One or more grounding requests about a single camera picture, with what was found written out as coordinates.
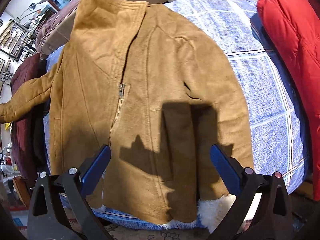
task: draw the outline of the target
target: jacket collar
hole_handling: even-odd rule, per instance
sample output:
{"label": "jacket collar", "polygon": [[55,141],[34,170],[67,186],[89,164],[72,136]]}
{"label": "jacket collar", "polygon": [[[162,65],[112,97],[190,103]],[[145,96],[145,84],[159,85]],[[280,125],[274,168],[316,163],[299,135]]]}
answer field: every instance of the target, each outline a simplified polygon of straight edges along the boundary
{"label": "jacket collar", "polygon": [[70,42],[111,78],[121,79],[126,54],[138,33],[148,3],[126,0],[81,0]]}

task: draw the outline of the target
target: blue plaid bedspread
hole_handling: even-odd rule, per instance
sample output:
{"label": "blue plaid bedspread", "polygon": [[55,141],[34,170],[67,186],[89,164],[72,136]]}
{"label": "blue plaid bedspread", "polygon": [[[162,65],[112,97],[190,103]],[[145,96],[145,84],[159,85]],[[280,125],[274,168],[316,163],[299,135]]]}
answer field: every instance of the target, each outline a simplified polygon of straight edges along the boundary
{"label": "blue plaid bedspread", "polygon": [[[255,171],[266,175],[281,172],[288,193],[293,192],[309,174],[308,127],[287,69],[263,30],[256,2],[178,0],[166,6],[193,22],[224,51],[249,108]],[[48,70],[61,50],[48,57]],[[48,115],[44,127],[49,150]],[[105,207],[94,213],[129,228],[164,229]],[[199,219],[196,226],[201,226]],[[172,222],[170,227],[183,225]]]}

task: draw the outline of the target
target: shelving unit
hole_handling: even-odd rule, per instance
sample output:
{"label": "shelving unit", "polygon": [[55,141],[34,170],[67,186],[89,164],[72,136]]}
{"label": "shelving unit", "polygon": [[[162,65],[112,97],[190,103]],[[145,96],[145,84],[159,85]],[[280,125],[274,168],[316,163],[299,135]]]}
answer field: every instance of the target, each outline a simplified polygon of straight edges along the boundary
{"label": "shelving unit", "polygon": [[13,61],[24,61],[30,55],[37,53],[34,46],[36,34],[46,20],[55,12],[48,5],[40,14],[31,21],[28,27],[10,20],[5,30],[0,34],[0,50],[7,54]]}
{"label": "shelving unit", "polygon": [[11,60],[5,62],[5,60],[0,59],[0,94],[4,84],[10,85],[10,80],[13,76],[13,73],[9,72]]}

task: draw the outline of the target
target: brown leather item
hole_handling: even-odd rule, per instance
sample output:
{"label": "brown leather item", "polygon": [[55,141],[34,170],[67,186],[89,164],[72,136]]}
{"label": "brown leather item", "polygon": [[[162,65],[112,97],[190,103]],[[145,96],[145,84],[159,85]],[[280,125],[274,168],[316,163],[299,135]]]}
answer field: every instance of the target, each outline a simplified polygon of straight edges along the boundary
{"label": "brown leather item", "polygon": [[162,4],[81,0],[57,64],[0,105],[0,121],[49,96],[53,174],[111,147],[105,180],[87,199],[92,207],[155,224],[192,222],[197,189],[202,200],[228,193],[211,145],[253,167],[248,108],[228,59]]}
{"label": "brown leather item", "polygon": [[29,209],[31,196],[27,189],[27,185],[22,176],[17,176],[12,179],[14,188],[16,189],[19,199],[23,205]]}

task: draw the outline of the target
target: jacket sleeve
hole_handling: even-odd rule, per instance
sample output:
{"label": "jacket sleeve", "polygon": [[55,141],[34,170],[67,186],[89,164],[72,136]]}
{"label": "jacket sleeve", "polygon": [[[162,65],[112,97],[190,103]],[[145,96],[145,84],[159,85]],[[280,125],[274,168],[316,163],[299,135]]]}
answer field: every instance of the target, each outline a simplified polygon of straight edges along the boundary
{"label": "jacket sleeve", "polygon": [[17,90],[8,103],[0,104],[0,123],[19,120],[33,106],[44,103],[49,97],[58,64],[40,78],[28,80]]}
{"label": "jacket sleeve", "polygon": [[227,194],[213,168],[209,150],[218,143],[243,167],[253,167],[248,107],[233,69],[220,47],[186,23],[176,38],[180,75],[193,109],[198,183],[202,200]]}

